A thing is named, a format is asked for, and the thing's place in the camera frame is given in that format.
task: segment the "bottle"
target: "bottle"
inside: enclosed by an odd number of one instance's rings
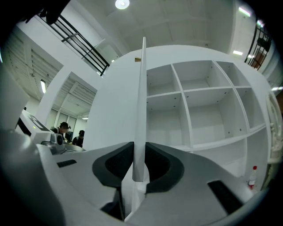
[[[251,190],[253,190],[254,186],[255,186],[255,183],[256,183],[256,169],[257,169],[257,166],[254,166],[253,168],[253,171],[252,171],[252,174],[251,176],[249,177],[249,182],[248,182],[248,186]]]

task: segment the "railing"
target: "railing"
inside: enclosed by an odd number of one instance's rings
[[[58,20],[49,26],[62,38],[62,42],[66,42],[68,47],[81,55],[82,59],[93,66],[100,76],[104,74],[109,67],[108,62],[63,16],[59,16]]]
[[[270,49],[271,40],[271,36],[267,32],[266,28],[258,23],[258,20],[256,18],[255,33],[253,35],[252,44],[245,59],[245,63],[247,63],[247,60],[249,59],[249,62],[247,64],[259,70]]]

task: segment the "person wearing headset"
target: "person wearing headset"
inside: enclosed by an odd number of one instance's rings
[[[57,127],[57,128],[52,127],[50,130],[53,131],[54,133],[61,134],[62,137],[63,137],[63,140],[64,140],[64,135],[63,134],[69,132],[70,128],[71,127],[69,126],[68,123],[62,122],[59,127]]]
[[[83,141],[84,141],[84,130],[81,130],[79,132],[79,135],[73,139],[72,144],[77,145],[79,147],[83,147]]]

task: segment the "ceiling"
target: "ceiling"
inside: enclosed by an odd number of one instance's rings
[[[44,95],[40,80],[44,80],[48,87],[62,68],[54,58],[17,31],[11,33],[3,48],[3,65],[24,91],[39,101]],[[87,117],[94,97],[95,93],[78,83],[76,76],[71,74],[52,108],[73,117]]]
[[[142,48],[143,37],[146,37],[147,47],[195,45],[213,48],[218,46],[214,44],[216,41],[223,45],[223,38],[230,43],[233,27],[232,1],[130,0],[129,7],[124,10],[115,7],[115,0],[77,2],[101,24],[111,24],[118,30],[131,51]],[[221,39],[215,37],[216,26],[222,29],[221,36],[225,34]]]

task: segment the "round ceiling light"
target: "round ceiling light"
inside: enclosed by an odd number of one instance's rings
[[[129,6],[130,4],[130,1],[129,0],[117,0],[115,2],[115,6],[118,8],[118,9],[125,9]]]

